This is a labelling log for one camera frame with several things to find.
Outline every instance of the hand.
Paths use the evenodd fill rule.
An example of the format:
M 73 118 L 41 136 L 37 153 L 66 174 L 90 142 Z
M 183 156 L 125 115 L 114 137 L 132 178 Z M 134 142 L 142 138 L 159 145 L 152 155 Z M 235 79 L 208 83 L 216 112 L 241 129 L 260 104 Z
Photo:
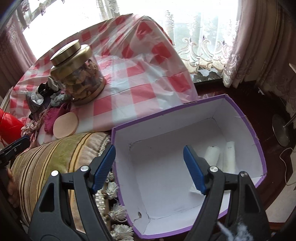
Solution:
M 7 174 L 9 178 L 8 185 L 7 185 L 7 192 L 9 194 L 8 201 L 13 205 L 14 208 L 16 208 L 20 204 L 19 193 L 17 190 L 17 186 L 13 181 L 12 172 L 9 168 L 7 168 Z

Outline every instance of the red plastic container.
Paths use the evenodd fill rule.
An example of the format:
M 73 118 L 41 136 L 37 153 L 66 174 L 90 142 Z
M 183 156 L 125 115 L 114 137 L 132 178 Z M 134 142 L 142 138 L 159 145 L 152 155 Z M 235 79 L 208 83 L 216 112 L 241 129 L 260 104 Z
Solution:
M 0 109 L 0 138 L 4 146 L 11 144 L 17 139 L 21 138 L 21 128 L 24 126 L 17 118 L 13 115 L 4 112 Z

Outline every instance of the cardboard box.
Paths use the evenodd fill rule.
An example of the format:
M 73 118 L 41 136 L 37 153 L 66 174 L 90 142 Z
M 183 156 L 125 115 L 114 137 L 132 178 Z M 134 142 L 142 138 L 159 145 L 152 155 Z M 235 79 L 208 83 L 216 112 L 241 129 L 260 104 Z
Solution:
M 118 198 L 140 238 L 160 238 L 191 229 L 204 196 L 190 192 L 192 178 L 183 148 L 204 157 L 208 146 L 235 142 L 237 173 L 255 186 L 266 176 L 264 155 L 254 129 L 228 95 L 177 106 L 113 128 Z M 227 213 L 224 193 L 219 217 Z

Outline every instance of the dark wooden floor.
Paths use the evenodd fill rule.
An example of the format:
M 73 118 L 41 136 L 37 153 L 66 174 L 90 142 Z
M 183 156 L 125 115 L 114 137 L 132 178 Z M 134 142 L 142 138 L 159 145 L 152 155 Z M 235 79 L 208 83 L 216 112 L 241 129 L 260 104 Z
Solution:
M 267 176 L 257 188 L 265 209 L 267 209 L 285 187 L 285 165 L 280 160 L 279 155 L 285 149 L 277 142 L 271 120 L 273 114 L 281 115 L 286 121 L 289 114 L 285 111 L 285 106 L 278 97 L 265 96 L 258 93 L 253 83 L 242 83 L 237 89 L 224 87 L 222 81 L 196 85 L 199 96 L 211 97 L 220 94 L 228 94 L 247 116 L 252 124 L 264 152 Z M 292 126 L 289 127 L 290 144 L 288 147 L 294 148 L 296 138 Z M 290 159 L 291 150 L 286 151 L 282 157 L 287 165 L 287 180 L 292 175 L 292 164 Z M 186 233 L 166 237 L 165 241 L 184 240 Z

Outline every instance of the jar lid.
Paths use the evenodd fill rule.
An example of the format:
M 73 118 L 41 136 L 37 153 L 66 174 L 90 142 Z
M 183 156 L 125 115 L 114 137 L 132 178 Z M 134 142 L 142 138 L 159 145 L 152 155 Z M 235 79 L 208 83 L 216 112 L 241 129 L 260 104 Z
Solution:
M 92 50 L 89 45 L 83 44 L 81 48 L 69 57 L 66 61 L 53 66 L 50 70 L 50 75 L 55 80 L 63 80 L 66 76 L 73 73 L 82 66 L 92 56 Z
M 77 52 L 81 48 L 81 45 L 79 43 L 79 40 L 74 40 L 68 44 L 66 44 L 64 47 L 62 47 L 60 50 L 58 50 L 50 59 L 52 64 L 54 66 L 59 65 L 63 61 L 65 61 L 67 58 L 69 58 L 71 55 L 73 55 L 75 52 Z

